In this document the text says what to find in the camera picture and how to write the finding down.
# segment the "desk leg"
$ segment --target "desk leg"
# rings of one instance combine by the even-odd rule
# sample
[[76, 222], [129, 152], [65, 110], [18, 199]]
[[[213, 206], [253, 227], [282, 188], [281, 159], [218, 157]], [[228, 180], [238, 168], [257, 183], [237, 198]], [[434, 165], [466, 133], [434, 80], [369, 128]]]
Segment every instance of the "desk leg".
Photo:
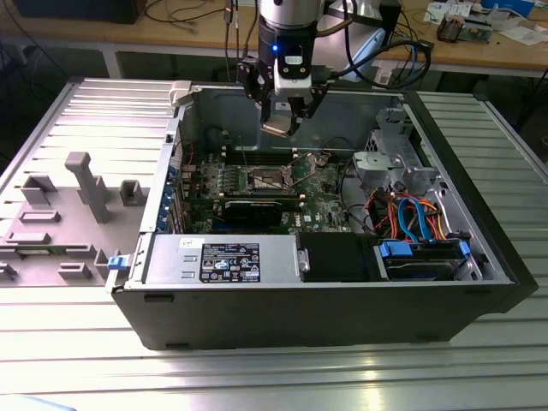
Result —
[[390, 77], [392, 76], [392, 71], [397, 69], [399, 60], [380, 60], [378, 62], [377, 73], [375, 74], [375, 82], [379, 84], [388, 84], [390, 82]]
[[111, 79], [123, 79], [122, 66], [118, 62], [116, 52], [112, 48], [102, 49], [104, 64]]

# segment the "metal case frame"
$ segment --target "metal case frame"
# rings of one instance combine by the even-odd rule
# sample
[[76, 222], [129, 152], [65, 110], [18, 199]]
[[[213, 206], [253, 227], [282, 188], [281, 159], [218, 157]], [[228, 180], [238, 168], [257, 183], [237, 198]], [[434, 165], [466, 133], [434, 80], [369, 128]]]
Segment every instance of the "metal case frame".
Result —
[[[201, 87], [209, 86], [197, 85], [188, 90], [196, 92]], [[332, 92], [384, 95], [402, 103], [438, 166], [441, 164], [439, 171], [450, 182], [465, 218], [481, 236], [490, 258], [495, 259], [492, 263], [502, 268], [507, 281], [205, 287], [149, 284], [146, 272], [160, 235], [153, 233], [153, 225], [144, 222], [129, 280], [112, 271], [107, 287], [146, 347], [251, 348], [448, 341], [479, 316], [505, 313], [538, 288], [417, 93], [355, 89]], [[182, 106], [180, 119], [184, 111]], [[166, 143], [162, 157], [164, 152], [170, 155], [172, 148], [172, 143]], [[159, 177], [165, 178], [166, 167], [159, 163]], [[171, 237], [175, 242], [183, 235]], [[280, 259], [293, 260], [298, 270], [296, 248], [295, 255]]]

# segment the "blue latch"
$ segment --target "blue latch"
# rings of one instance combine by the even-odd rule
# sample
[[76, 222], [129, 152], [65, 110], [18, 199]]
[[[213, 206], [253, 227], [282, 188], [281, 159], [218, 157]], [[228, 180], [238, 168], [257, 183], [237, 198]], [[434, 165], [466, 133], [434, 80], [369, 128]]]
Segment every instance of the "blue latch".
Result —
[[461, 251], [465, 257], [468, 257], [470, 255], [470, 246], [465, 241], [459, 242], [459, 247], [461, 248]]
[[413, 250], [411, 245], [405, 241], [385, 241], [380, 247], [381, 257], [388, 257], [392, 255], [394, 257], [412, 257]]
[[131, 254], [110, 257], [106, 266], [109, 270], [127, 270], [131, 266]]

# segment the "yellow wire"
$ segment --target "yellow wire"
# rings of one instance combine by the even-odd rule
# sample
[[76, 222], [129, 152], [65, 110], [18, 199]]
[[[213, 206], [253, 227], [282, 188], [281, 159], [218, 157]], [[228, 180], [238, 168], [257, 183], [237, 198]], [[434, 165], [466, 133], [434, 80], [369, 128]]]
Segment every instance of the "yellow wire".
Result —
[[422, 204], [423, 206], [427, 206], [429, 208], [432, 208], [433, 210], [438, 210], [436, 207], [434, 207], [432, 204], [430, 204], [429, 202], [427, 201], [419, 201], [419, 204]]
[[439, 227], [439, 234], [442, 236], [444, 240], [447, 240], [447, 237], [444, 234], [444, 229], [442, 228], [442, 216], [438, 216], [438, 227]]

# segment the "white cable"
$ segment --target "white cable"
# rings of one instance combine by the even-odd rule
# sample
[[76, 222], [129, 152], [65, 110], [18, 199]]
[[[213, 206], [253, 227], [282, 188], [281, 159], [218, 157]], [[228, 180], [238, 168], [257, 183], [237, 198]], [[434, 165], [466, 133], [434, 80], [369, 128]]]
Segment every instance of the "white cable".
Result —
[[44, 55], [44, 52], [41, 51], [40, 55], [36, 59], [36, 62], [34, 62], [33, 72], [31, 73], [31, 88], [33, 89], [34, 94], [36, 94], [36, 90], [34, 90], [34, 75], [36, 74], [36, 69], [38, 68], [38, 63], [40, 61], [40, 58], [42, 58], [43, 55]]

